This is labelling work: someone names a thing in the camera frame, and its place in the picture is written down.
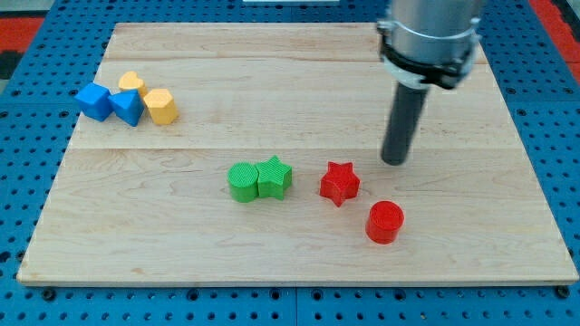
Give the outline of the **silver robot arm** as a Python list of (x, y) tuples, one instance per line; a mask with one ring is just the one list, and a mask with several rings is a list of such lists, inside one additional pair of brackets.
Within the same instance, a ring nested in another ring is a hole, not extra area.
[(385, 69), (402, 85), (451, 90), (470, 73), (483, 0), (391, 0), (376, 29)]

